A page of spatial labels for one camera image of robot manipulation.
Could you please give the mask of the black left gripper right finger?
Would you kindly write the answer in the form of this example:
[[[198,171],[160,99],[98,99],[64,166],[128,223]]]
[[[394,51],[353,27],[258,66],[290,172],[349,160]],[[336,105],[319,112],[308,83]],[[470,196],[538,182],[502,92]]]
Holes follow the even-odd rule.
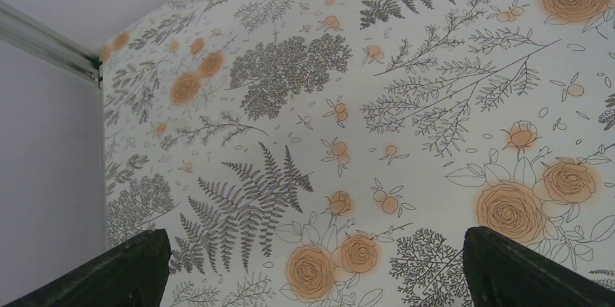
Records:
[[[463,273],[475,306],[614,305],[614,291],[486,226],[465,233]]]

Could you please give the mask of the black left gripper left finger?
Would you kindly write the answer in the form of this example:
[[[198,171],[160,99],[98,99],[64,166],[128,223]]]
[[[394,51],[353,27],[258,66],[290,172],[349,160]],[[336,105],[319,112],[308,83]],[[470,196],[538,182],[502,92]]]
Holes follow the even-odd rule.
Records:
[[[168,282],[170,241],[146,230],[8,306],[159,306]]]

